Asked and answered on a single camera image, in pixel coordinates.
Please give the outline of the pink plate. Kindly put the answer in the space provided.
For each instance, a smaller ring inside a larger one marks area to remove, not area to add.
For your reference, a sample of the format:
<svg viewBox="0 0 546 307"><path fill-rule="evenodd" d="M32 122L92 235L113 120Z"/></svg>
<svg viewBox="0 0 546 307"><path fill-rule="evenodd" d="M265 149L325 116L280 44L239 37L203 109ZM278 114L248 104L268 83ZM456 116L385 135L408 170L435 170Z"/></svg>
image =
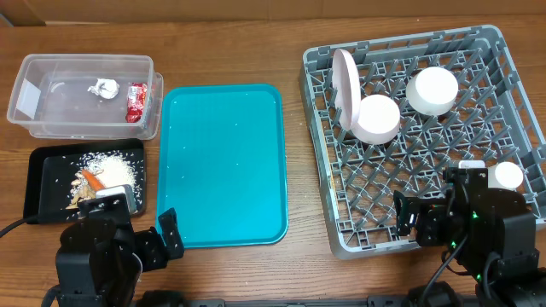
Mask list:
<svg viewBox="0 0 546 307"><path fill-rule="evenodd" d="M336 90L334 105L341 109L340 125L344 130L350 130L358 120L362 97L357 65L345 49L334 52L332 87Z"/></svg>

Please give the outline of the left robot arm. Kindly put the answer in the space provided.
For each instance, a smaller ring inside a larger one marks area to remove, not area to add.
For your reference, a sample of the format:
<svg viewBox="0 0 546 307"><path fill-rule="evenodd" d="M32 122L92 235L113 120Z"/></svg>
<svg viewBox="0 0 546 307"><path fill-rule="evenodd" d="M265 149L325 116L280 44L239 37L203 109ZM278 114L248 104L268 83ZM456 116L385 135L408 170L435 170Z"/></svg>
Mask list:
<svg viewBox="0 0 546 307"><path fill-rule="evenodd" d="M143 273L164 269L184 254L176 212L165 211L159 222L160 230L136 232L127 213L96 211L68 227L55 256L59 284L46 292L41 305L186 306L181 293L166 290L134 299Z"/></svg>

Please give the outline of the pink bowl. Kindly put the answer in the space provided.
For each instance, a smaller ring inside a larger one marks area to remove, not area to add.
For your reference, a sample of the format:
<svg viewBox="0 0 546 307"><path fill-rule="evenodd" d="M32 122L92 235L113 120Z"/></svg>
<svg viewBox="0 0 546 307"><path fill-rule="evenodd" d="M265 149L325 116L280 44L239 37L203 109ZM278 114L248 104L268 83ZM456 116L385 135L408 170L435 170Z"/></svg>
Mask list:
<svg viewBox="0 0 546 307"><path fill-rule="evenodd" d="M400 129L400 110L397 103L384 95L371 95L360 102L357 121L351 130L354 136L367 144L390 142Z"/></svg>

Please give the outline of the white cup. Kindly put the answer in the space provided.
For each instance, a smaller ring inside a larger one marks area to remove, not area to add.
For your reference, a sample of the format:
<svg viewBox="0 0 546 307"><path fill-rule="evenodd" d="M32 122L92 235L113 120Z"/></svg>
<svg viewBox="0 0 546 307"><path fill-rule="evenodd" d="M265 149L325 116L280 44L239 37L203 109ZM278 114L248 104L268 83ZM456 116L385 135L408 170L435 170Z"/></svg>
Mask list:
<svg viewBox="0 0 546 307"><path fill-rule="evenodd" d="M513 162L501 162L488 168L488 187L516 190L523 183L523 171Z"/></svg>

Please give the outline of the white tissue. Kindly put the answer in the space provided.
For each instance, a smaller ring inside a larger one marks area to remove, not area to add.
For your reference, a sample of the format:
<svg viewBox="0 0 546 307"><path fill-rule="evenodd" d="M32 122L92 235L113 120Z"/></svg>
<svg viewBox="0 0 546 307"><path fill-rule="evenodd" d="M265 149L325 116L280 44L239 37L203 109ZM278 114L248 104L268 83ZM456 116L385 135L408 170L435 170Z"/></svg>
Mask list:
<svg viewBox="0 0 546 307"><path fill-rule="evenodd" d="M111 100L119 93L119 84L114 79L99 78L96 84L87 89L88 92Z"/></svg>

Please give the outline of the peanut pile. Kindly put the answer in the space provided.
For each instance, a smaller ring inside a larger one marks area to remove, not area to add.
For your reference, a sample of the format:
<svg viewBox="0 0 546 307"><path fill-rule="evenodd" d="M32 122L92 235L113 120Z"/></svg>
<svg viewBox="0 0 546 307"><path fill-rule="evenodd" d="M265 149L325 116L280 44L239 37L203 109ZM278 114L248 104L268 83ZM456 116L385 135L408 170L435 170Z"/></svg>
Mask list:
<svg viewBox="0 0 546 307"><path fill-rule="evenodd" d="M98 192L98 191L94 191L89 186L88 182L85 180L84 176L81 173L82 170L75 173L76 178L71 182L71 190L70 190L70 194L68 195L68 198L71 201L69 205L67 206L67 209L75 209L78 207L78 204L80 202L94 199L96 197L96 193ZM95 172L90 171L90 172L93 173L98 178L98 176L103 173L103 170L98 170Z"/></svg>

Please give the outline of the red foil wrapper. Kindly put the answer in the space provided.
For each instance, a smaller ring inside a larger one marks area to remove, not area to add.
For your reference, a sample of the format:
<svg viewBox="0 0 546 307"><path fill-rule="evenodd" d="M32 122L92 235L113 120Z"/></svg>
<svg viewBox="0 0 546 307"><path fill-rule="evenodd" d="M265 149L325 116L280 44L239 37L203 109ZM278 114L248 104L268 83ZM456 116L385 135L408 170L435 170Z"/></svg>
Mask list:
<svg viewBox="0 0 546 307"><path fill-rule="evenodd" d="M127 123L138 122L144 112L148 85L146 83L131 83L127 93Z"/></svg>

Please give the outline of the white bowl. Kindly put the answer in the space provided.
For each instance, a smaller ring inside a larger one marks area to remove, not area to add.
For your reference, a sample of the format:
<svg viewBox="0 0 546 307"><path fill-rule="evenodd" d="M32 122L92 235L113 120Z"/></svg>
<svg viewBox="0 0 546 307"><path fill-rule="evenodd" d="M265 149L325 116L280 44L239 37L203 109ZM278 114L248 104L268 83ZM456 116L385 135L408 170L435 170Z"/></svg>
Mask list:
<svg viewBox="0 0 546 307"><path fill-rule="evenodd" d="M406 98L410 106L427 116L439 116L450 111L457 93L456 77L442 67L425 68L406 86Z"/></svg>

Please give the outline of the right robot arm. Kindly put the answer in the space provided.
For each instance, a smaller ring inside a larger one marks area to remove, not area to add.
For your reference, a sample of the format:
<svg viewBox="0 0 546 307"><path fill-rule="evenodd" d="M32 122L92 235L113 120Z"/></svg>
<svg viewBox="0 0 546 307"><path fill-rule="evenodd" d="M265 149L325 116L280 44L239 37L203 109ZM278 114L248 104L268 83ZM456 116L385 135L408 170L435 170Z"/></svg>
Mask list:
<svg viewBox="0 0 546 307"><path fill-rule="evenodd" d="M397 191L396 227L415 232L421 247L445 246L431 280L409 291L406 306L463 306L463 298L439 280L451 261L474 278L480 306L543 306L545 270L538 265L536 222L522 194L488 184L484 168L444 169L444 198L421 199Z"/></svg>

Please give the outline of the white rice pile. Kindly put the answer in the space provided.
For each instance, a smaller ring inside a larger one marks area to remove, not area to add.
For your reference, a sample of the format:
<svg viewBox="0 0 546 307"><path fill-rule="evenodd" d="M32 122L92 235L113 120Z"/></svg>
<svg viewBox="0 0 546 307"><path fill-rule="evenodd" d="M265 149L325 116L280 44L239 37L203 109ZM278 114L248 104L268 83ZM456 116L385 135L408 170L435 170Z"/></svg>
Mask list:
<svg viewBox="0 0 546 307"><path fill-rule="evenodd" d="M142 204L144 189L144 158L136 153L108 151L106 153L85 153L78 158L77 162L71 165L76 166L75 173L86 169L88 171L103 170L98 178L105 185L105 188L112 188L119 185L132 187L135 201Z"/></svg>

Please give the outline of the orange carrot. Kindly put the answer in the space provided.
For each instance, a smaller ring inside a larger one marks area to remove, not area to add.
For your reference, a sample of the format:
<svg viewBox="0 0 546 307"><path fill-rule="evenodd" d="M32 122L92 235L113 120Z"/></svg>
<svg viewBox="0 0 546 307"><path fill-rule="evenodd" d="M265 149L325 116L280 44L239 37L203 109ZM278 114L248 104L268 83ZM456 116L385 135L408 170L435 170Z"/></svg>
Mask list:
<svg viewBox="0 0 546 307"><path fill-rule="evenodd" d="M83 169L81 173L84 176L85 180L88 182L89 186L94 191L100 191L105 189L103 183L93 173L87 171L86 169Z"/></svg>

